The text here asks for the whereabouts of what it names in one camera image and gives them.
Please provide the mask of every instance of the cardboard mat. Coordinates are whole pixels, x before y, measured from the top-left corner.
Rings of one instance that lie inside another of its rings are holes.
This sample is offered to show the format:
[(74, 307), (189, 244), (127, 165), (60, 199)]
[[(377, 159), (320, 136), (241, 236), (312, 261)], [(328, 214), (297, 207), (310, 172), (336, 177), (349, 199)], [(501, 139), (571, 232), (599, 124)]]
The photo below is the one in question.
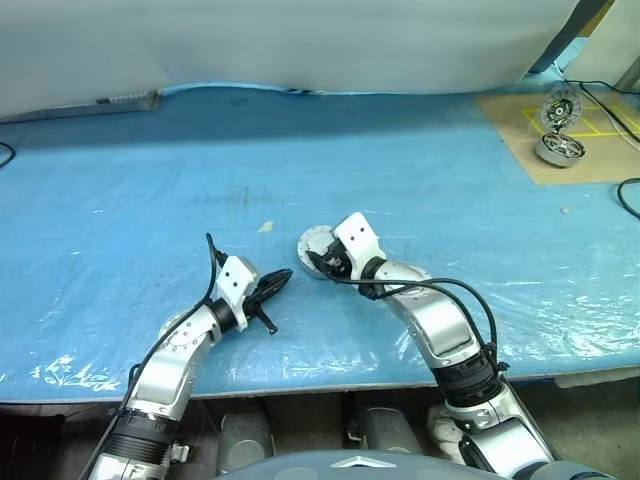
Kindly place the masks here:
[[(534, 151), (544, 133), (539, 108), (547, 95), (484, 95), (478, 104), (494, 124), (520, 165), (539, 185), (619, 182), (640, 176), (640, 151), (621, 138), (605, 113), (590, 100), (583, 101), (580, 120), (561, 133), (581, 142), (585, 157), (570, 168), (559, 168), (544, 162)], [(634, 133), (640, 133), (640, 114), (614, 93), (599, 94)]]

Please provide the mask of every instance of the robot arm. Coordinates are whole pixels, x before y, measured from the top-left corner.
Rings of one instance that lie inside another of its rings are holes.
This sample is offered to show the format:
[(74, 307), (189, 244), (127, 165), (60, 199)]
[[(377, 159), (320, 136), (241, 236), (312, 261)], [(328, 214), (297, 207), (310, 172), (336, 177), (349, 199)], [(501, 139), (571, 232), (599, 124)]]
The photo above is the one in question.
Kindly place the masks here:
[[(527, 468), (556, 460), (464, 306), (428, 284), (407, 285), (430, 276), (421, 268), (387, 260), (361, 213), (335, 228), (307, 231), (298, 253), (313, 273), (359, 284), (361, 294), (385, 298), (402, 319), (433, 372), (446, 408), (465, 432), (459, 448), (468, 465), (514, 478)], [(394, 280), (401, 283), (394, 285)]]
[[(184, 447), (175, 449), (173, 441), (200, 362), (224, 333), (233, 328), (244, 330), (253, 316), (275, 333), (277, 328), (262, 311), (261, 303), (280, 291), (291, 273), (279, 270), (256, 282), (258, 273), (247, 260), (224, 255), (217, 299), (205, 301), (155, 349), (137, 375), (90, 480), (165, 478), (171, 459), (186, 456)], [(160, 337), (181, 318), (165, 323)]]

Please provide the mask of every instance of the table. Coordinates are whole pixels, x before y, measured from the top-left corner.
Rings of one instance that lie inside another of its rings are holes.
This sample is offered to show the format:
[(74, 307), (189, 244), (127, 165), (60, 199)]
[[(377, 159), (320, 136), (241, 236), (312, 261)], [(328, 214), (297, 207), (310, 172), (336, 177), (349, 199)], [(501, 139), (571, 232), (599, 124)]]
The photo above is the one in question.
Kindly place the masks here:
[(356, 210), (390, 257), (486, 296), (512, 378), (640, 363), (640, 223), (611, 185), (535, 185), (473, 96), (198, 88), (0, 139), (18, 150), (0, 171), (2, 402), (120, 397), (205, 289), (207, 231), (295, 272), (266, 305), (278, 334), (231, 333), (196, 395), (433, 384), (383, 303), (299, 265), (304, 230)]

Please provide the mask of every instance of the blue plastic sheet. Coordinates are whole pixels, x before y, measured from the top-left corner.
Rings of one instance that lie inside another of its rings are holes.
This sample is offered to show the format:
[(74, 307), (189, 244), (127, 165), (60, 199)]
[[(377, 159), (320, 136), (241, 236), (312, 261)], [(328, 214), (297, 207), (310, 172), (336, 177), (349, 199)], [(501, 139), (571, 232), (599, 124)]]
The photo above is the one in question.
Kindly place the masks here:
[(231, 333), (196, 394), (432, 384), (384, 303), (298, 264), (304, 230), (356, 210), (391, 258), (487, 297), (512, 377), (640, 363), (640, 223), (611, 185), (536, 186), (470, 96), (198, 89), (0, 138), (0, 401), (121, 396), (206, 287), (206, 231), (295, 273), (278, 334)]

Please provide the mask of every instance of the black wire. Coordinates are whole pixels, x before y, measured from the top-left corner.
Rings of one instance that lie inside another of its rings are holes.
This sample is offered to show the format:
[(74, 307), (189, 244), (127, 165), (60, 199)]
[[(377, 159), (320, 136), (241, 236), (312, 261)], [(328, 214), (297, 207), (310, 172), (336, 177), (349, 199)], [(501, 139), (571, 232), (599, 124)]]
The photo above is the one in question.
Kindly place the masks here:
[(191, 310), (189, 310), (182, 317), (180, 317), (173, 325), (171, 325), (171, 327), (167, 329), (167, 331), (156, 341), (156, 343), (153, 344), (153, 346), (147, 351), (147, 354), (144, 356), (139, 366), (137, 368), (135, 368), (135, 366), (133, 367), (135, 368), (135, 374), (131, 376), (131, 371), (129, 372), (130, 373), (129, 386), (127, 388), (127, 391), (124, 394), (124, 397), (122, 397), (120, 406), (118, 407), (119, 412), (116, 415), (114, 415), (113, 418), (111, 419), (111, 422), (109, 423), (109, 425), (107, 426), (107, 429), (102, 434), (102, 437), (100, 437), (100, 440), (98, 441), (98, 444), (96, 445), (93, 452), (91, 453), (91, 456), (89, 457), (89, 460), (87, 461), (85, 467), (82, 469), (82, 472), (80, 472), (80, 475), (78, 475), (77, 480), (85, 480), (87, 478), (87, 475), (89, 474), (89, 471), (91, 470), (96, 459), (98, 458), (98, 455), (100, 455), (100, 453), (102, 452), (102, 448), (104, 447), (104, 444), (107, 438), (113, 431), (113, 428), (115, 427), (115, 424), (120, 416), (120, 413), (126, 407), (127, 403), (131, 399), (131, 395), (133, 395), (133, 388), (135, 387), (136, 383), (138, 383), (138, 380), (140, 379), (140, 375), (142, 374), (142, 372), (144, 371), (144, 368), (149, 363), (149, 360), (151, 360), (151, 357), (153, 356), (153, 354), (156, 352), (156, 350), (158, 350), (158, 348), (162, 346), (164, 342), (166, 342), (169, 339), (169, 337), (173, 334), (173, 332), (175, 332), (178, 329), (178, 327), (180, 327), (180, 325), (182, 325), (200, 307), (202, 307), (205, 303), (209, 301), (209, 297), (213, 292), (213, 287), (215, 286), (215, 282), (216, 282), (217, 268), (216, 268), (215, 254), (217, 250), (216, 250), (216, 247), (213, 245), (213, 238), (211, 238), (211, 234), (207, 233), (205, 235), (205, 238), (207, 239), (207, 244), (209, 246), (209, 256), (211, 259), (211, 277), (209, 278), (209, 285), (207, 286), (207, 290), (205, 294), (198, 301), (198, 303), (196, 303), (193, 306), (193, 308), (191, 308)]
[(613, 85), (608, 84), (607, 82), (603, 82), (602, 80), (565, 80), (567, 83), (577, 83), (578, 85), (581, 83), (586, 84), (599, 84), (604, 85), (605, 87), (613, 90), (614, 92), (622, 93), (623, 95), (640, 95), (640, 92), (631, 92), (629, 90), (620, 90), (619, 88), (614, 87)]
[(580, 82), (579, 86), (580, 86), (580, 90), (582, 90), (584, 93), (586, 93), (591, 99), (593, 99), (594, 102), (596, 102), (598, 105), (600, 105), (600, 107), (607, 112), (611, 118), (613, 118), (618, 125), (620, 125), (620, 127), (622, 127), (622, 129), (627, 132), (629, 134), (629, 136), (631, 138), (633, 138), (636, 142), (640, 143), (640, 137), (638, 137), (635, 133), (633, 133), (633, 131), (631, 131), (631, 128), (629, 128), (629, 126), (624, 123), (620, 117), (618, 117), (607, 105), (605, 105), (603, 102), (601, 102), (600, 100), (598, 100), (598, 97), (596, 97), (592, 92), (590, 92), (589, 90), (587, 90), (587, 87), (584, 86), (585, 82)]
[(480, 293), (477, 290), (475, 290), (473, 287), (471, 287), (471, 285), (461, 280), (456, 280), (454, 278), (430, 278), (428, 280), (376, 280), (376, 279), (352, 280), (350, 278), (336, 277), (334, 275), (331, 275), (327, 271), (323, 271), (322, 273), (326, 275), (327, 278), (329, 278), (330, 280), (333, 280), (334, 282), (344, 283), (347, 285), (380, 285), (380, 286), (402, 285), (401, 287), (376, 295), (375, 297), (373, 297), (374, 300), (389, 297), (391, 295), (395, 295), (397, 293), (401, 293), (403, 291), (410, 290), (416, 287), (428, 288), (431, 290), (438, 291), (446, 295), (447, 297), (449, 297), (458, 307), (460, 307), (460, 310), (462, 310), (463, 315), (471, 325), (471, 330), (478, 338), (478, 341), (481, 343), (481, 346), (484, 347), (485, 344), (482, 339), (482, 336), (480, 335), (478, 328), (471, 314), (469, 313), (469, 310), (465, 307), (464, 303), (456, 295), (451, 293), (449, 290), (439, 287), (437, 284), (450, 283), (452, 285), (457, 285), (459, 287), (462, 287), (465, 290), (467, 290), (469, 293), (471, 293), (471, 295), (473, 295), (476, 298), (476, 300), (478, 300), (478, 303), (480, 303), (480, 305), (482, 306), (482, 309), (484, 310), (487, 316), (487, 320), (489, 322), (489, 329), (491, 332), (491, 343), (497, 348), (498, 334), (497, 334), (497, 328), (496, 328), (496, 320), (493, 315), (493, 312), (491, 311), (491, 307), (489, 307), (489, 304), (486, 302), (486, 300), (482, 297), (482, 295), (480, 295)]
[(16, 158), (16, 149), (13, 148), (8, 143), (4, 143), (4, 142), (0, 142), (0, 147), (4, 147), (7, 150), (9, 150), (9, 156), (7, 158), (3, 159), (2, 161), (0, 161), (0, 168), (2, 168), (4, 166), (8, 165), (11, 160)]
[(631, 183), (640, 183), (640, 177), (627, 178), (624, 182), (621, 182), (620, 185), (618, 185), (618, 188), (616, 189), (616, 194), (618, 195), (618, 200), (620, 200), (620, 204), (622, 205), (622, 208), (624, 208), (627, 212), (629, 212), (631, 215), (633, 215), (638, 220), (640, 220), (640, 212), (638, 212), (638, 210), (636, 210), (631, 205), (629, 205), (625, 200), (624, 195), (622, 194), (622, 191), (625, 185), (629, 185)]

